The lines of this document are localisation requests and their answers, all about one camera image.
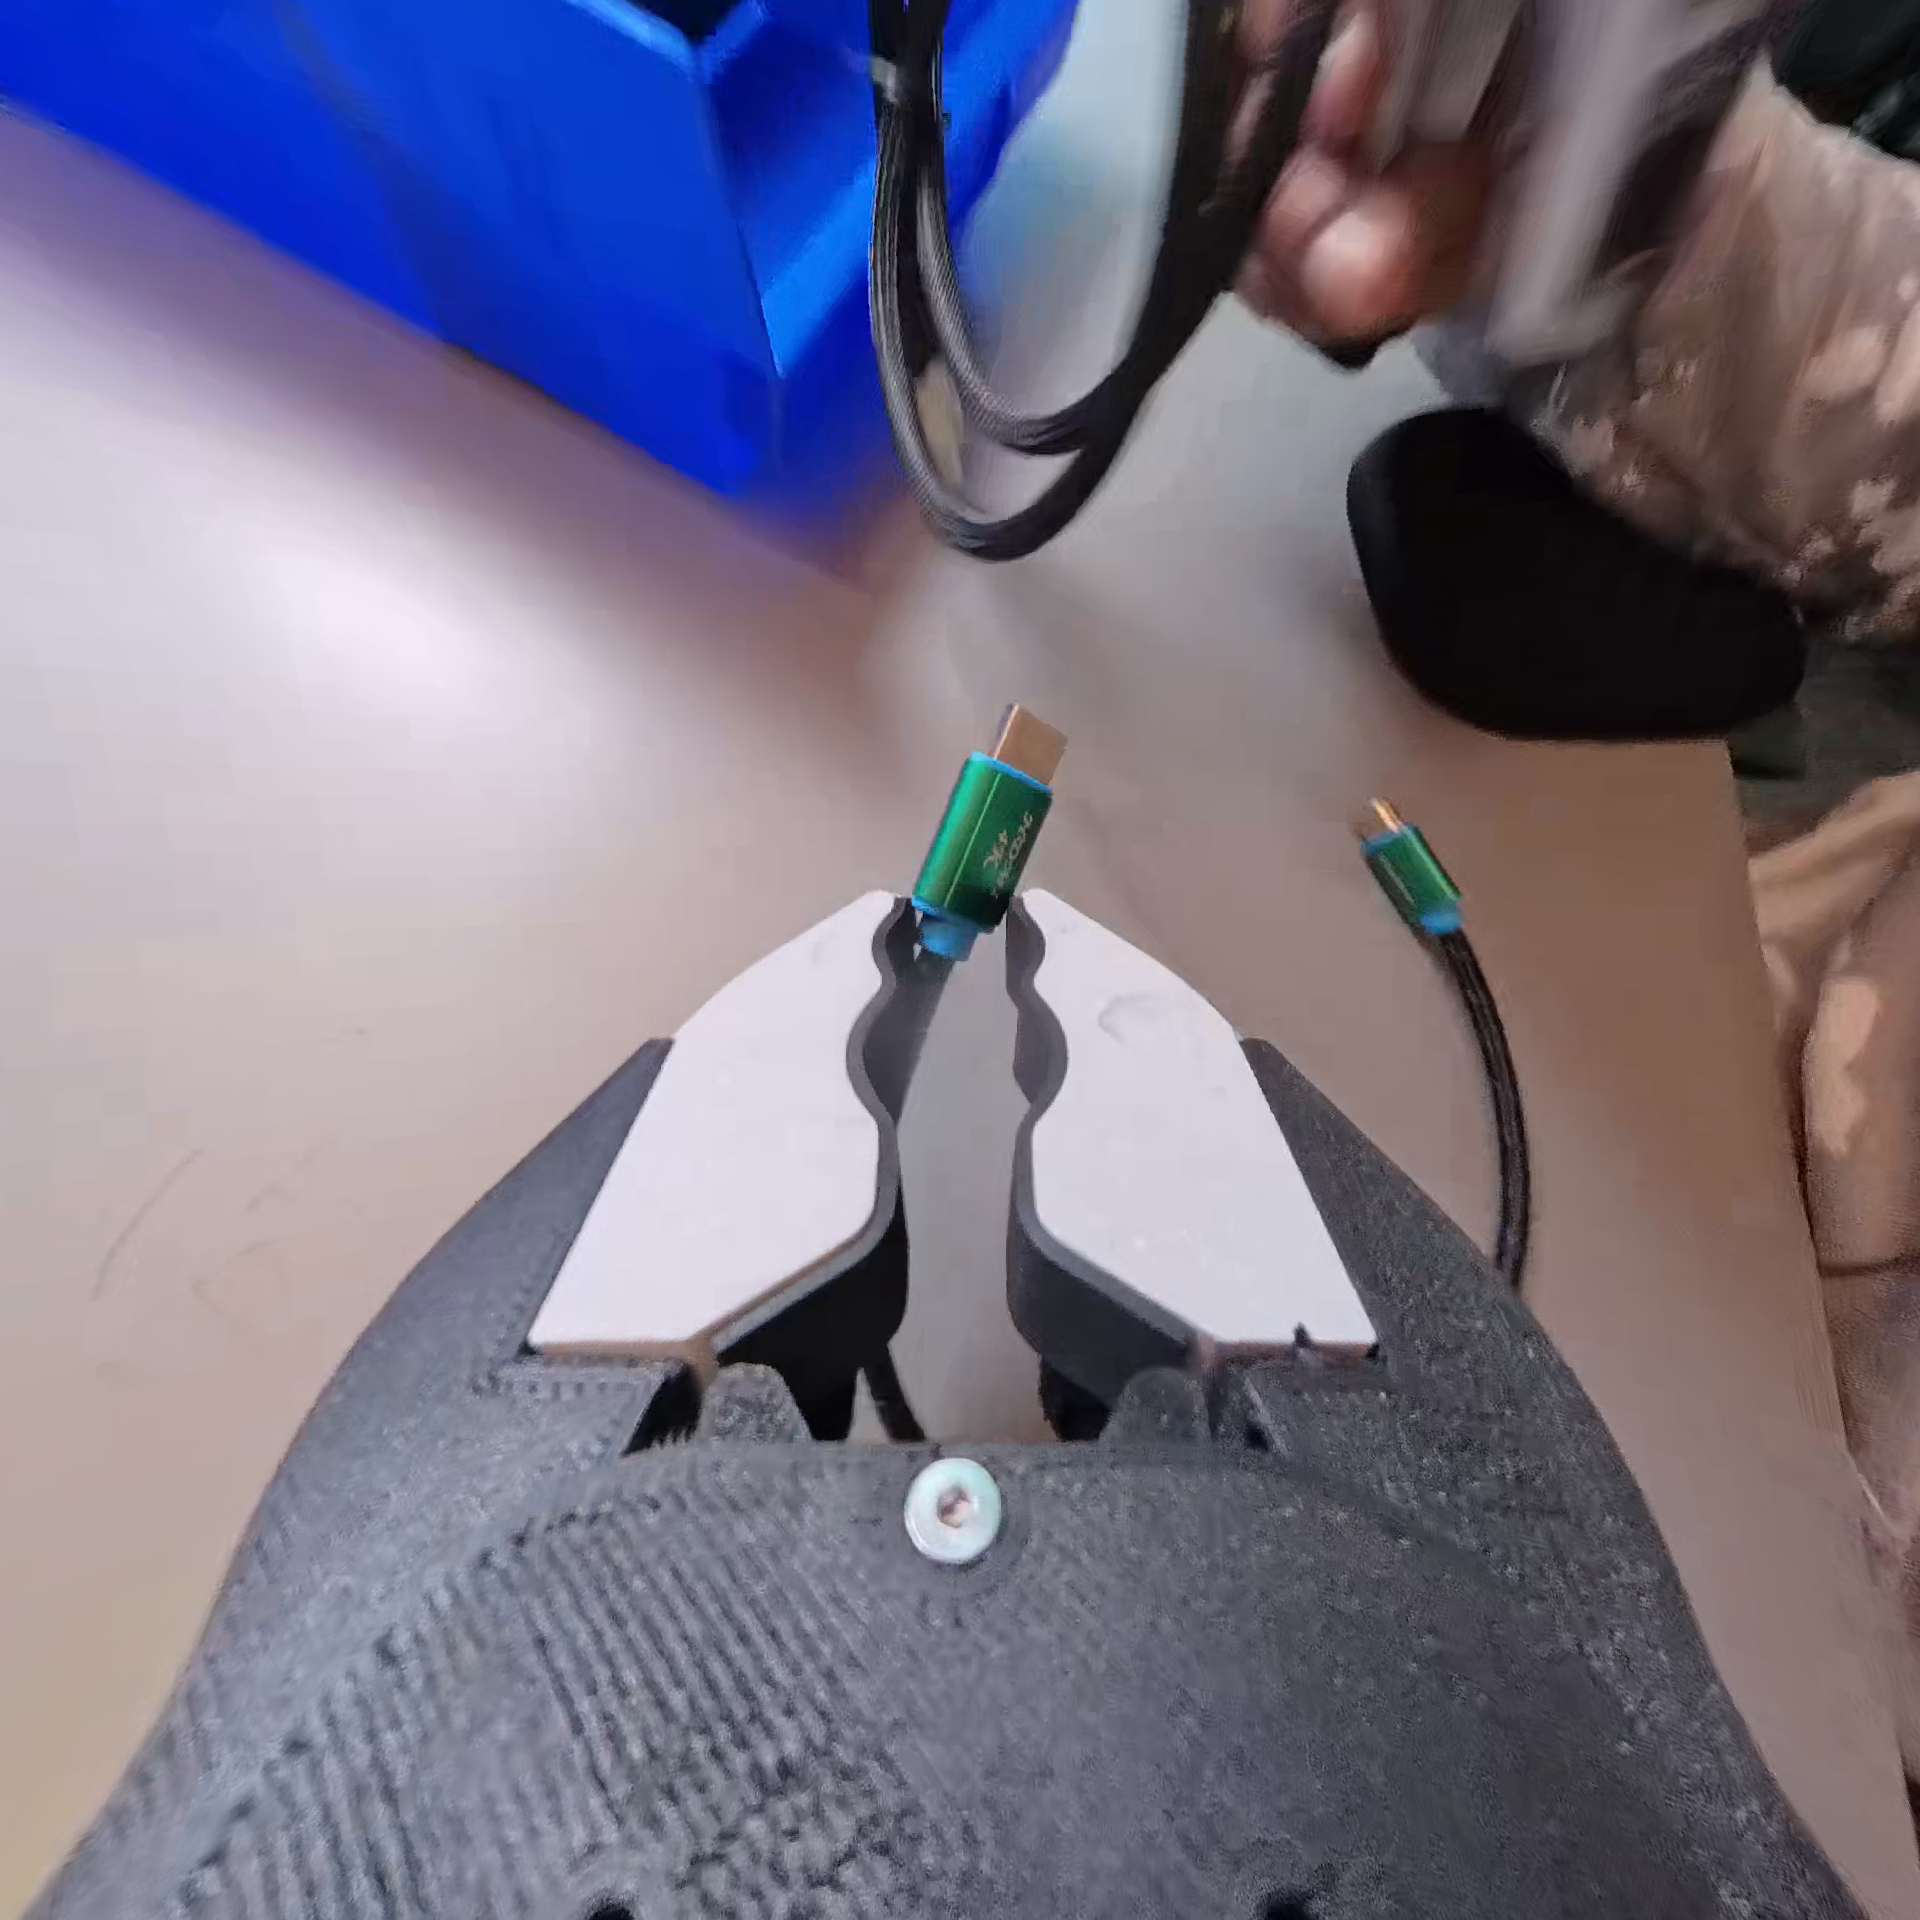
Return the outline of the person's right hand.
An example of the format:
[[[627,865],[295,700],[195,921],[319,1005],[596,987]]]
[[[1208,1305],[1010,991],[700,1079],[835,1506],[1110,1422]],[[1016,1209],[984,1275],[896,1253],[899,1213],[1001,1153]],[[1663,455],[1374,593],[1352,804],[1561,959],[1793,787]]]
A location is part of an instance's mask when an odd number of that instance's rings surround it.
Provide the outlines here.
[[[1316,347],[1391,341],[1457,308],[1497,199],[1486,133],[1374,166],[1388,57],[1380,5],[1344,5],[1235,282],[1248,313]]]

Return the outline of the blue plastic bin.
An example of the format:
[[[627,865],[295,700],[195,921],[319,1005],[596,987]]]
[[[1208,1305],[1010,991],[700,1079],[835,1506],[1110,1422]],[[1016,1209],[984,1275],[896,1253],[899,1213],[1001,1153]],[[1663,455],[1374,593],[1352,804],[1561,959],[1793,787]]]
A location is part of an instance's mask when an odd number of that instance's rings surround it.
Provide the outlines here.
[[[892,463],[867,2],[4,2],[4,105],[777,513]]]

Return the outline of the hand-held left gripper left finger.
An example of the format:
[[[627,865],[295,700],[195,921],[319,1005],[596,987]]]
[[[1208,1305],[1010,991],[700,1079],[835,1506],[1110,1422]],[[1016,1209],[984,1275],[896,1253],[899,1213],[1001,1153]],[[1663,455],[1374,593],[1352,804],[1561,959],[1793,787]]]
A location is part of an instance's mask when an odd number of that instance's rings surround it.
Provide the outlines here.
[[[905,1319],[920,927],[857,895],[667,1042],[529,1330],[540,1356],[865,1365]]]

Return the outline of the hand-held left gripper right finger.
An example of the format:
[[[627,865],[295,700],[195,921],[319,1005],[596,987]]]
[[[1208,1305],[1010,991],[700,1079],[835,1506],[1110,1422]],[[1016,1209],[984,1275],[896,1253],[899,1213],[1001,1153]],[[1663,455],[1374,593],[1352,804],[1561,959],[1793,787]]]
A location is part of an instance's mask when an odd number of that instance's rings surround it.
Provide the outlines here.
[[[1006,921],[1008,1302],[1044,1365],[1360,1359],[1376,1325],[1233,1021],[1056,894]]]

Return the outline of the black hdmi cable green plugs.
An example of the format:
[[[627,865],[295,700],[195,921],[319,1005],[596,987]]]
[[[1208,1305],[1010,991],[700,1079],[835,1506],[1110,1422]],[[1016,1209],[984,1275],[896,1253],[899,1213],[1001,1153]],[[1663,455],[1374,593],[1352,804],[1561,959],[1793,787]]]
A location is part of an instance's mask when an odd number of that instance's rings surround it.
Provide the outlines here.
[[[1063,733],[1043,725],[1032,711],[1012,706],[1001,718],[994,743],[970,755],[955,775],[920,875],[903,899],[920,927],[920,1045],[948,974],[978,942],[991,934],[1001,938],[1006,962],[1006,921],[1017,899],[1035,889],[1025,886],[1025,868],[1050,819],[1052,781],[1063,756]],[[1376,1346],[1360,1359],[1297,1351],[1233,1365],[1044,1365],[1025,1339],[1041,1366],[1048,1423],[1060,1437],[1090,1437],[1092,1419],[1110,1419],[1122,1395],[1150,1374],[1184,1377],[1200,1382],[1217,1401],[1226,1401],[1231,1387],[1244,1377],[1273,1377],[1286,1386],[1330,1395],[1386,1390],[1414,1363],[1408,1313],[1416,1305],[1414,1291],[1425,1275],[1427,1255],[1414,1253],[1418,1228],[1403,1219],[1403,1203],[1391,1195],[1400,1170],[1376,1153],[1370,1135],[1348,1130],[1344,1114],[1335,1109],[1328,1110],[1335,1138],[1313,1145],[1311,1103],[1319,1098],[1316,1086],[1302,1077],[1273,1042],[1248,1038],[1240,1028],[1236,1034],[1256,1059],[1263,1087],[1374,1319]],[[1003,1230],[1006,1300],[1016,1145]]]

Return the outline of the person's right forearm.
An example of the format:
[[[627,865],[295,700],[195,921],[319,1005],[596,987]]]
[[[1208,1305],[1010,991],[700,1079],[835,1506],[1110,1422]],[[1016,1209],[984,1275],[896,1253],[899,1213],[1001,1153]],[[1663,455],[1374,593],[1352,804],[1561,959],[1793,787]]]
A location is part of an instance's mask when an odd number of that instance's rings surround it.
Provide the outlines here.
[[[1916,644],[1916,165],[1817,123],[1760,63],[1665,266],[1560,367],[1507,367],[1463,318],[1419,354],[1647,534]]]

